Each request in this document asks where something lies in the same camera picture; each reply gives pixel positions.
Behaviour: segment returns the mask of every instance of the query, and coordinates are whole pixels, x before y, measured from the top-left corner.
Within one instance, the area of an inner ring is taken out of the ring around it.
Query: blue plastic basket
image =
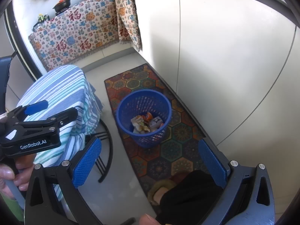
[[[147,112],[153,117],[160,116],[164,125],[152,133],[133,133],[131,119],[137,115],[146,115]],[[169,100],[162,93],[153,90],[140,90],[127,95],[120,102],[116,114],[119,127],[144,148],[154,147],[162,141],[171,116],[172,108]]]

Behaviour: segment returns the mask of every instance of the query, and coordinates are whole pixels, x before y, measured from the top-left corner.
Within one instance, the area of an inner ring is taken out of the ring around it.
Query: hexagon pattern rug
[[[120,73],[104,82],[114,116],[120,101],[129,93],[141,89],[161,92],[172,105],[172,119],[166,136],[156,147],[142,148],[119,129],[132,168],[146,196],[156,181],[168,179],[177,172],[203,170],[208,173],[198,154],[198,141],[204,134],[179,103],[178,96],[169,90],[148,64]],[[158,207],[153,208],[156,213],[159,212]]]

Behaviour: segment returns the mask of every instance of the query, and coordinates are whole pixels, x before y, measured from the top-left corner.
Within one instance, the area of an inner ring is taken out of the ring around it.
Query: cloth with chinese characters
[[[113,43],[131,42],[131,36],[125,25],[118,26],[115,0],[85,0],[46,22],[29,40],[50,71]]]
[[[120,41],[127,40],[123,31],[127,31],[137,51],[142,48],[137,10],[134,0],[115,0],[117,8],[118,31]]]

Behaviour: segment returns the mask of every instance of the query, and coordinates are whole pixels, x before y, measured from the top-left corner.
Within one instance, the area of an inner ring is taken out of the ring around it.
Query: black pants
[[[161,201],[160,224],[195,225],[206,215],[220,196],[222,188],[211,175],[196,170],[188,174],[176,187],[166,192]]]

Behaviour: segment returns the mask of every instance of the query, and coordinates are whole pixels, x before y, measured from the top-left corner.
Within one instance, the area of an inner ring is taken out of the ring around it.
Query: black pot
[[[62,11],[63,9],[68,8],[70,5],[71,5],[71,0],[64,0],[60,3],[57,3],[54,6],[55,12],[58,13],[58,12]]]

